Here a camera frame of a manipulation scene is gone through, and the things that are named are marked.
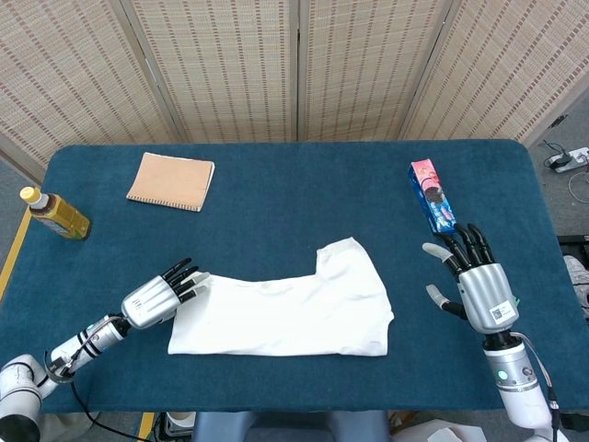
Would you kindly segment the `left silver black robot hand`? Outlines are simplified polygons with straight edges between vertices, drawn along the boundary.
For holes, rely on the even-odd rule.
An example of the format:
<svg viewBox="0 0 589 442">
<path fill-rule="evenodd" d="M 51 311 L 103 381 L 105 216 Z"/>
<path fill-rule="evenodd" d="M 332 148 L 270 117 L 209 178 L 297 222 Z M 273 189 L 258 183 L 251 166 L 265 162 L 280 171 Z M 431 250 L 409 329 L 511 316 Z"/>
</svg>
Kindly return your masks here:
<svg viewBox="0 0 589 442">
<path fill-rule="evenodd" d="M 174 264 L 132 291 L 121 302 L 121 314 L 132 328 L 147 329 L 173 318 L 180 306 L 204 293 L 211 276 L 189 267 L 191 258 Z"/>
</svg>

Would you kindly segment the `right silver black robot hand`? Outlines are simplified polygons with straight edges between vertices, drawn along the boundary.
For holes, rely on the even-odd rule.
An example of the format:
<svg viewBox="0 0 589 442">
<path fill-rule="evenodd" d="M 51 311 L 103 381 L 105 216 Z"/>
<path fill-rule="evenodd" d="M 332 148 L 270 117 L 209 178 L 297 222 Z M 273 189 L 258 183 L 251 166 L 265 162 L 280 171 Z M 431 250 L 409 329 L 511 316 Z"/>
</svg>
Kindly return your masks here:
<svg viewBox="0 0 589 442">
<path fill-rule="evenodd" d="M 455 228 L 461 241 L 437 233 L 444 246 L 425 242 L 422 249 L 446 266 L 461 301 L 449 300 L 435 285 L 426 286 L 428 296 L 441 310 L 468 321 L 476 332 L 492 335 L 509 331 L 519 312 L 503 267 L 495 261 L 488 240 L 477 226 L 456 224 Z"/>
</svg>

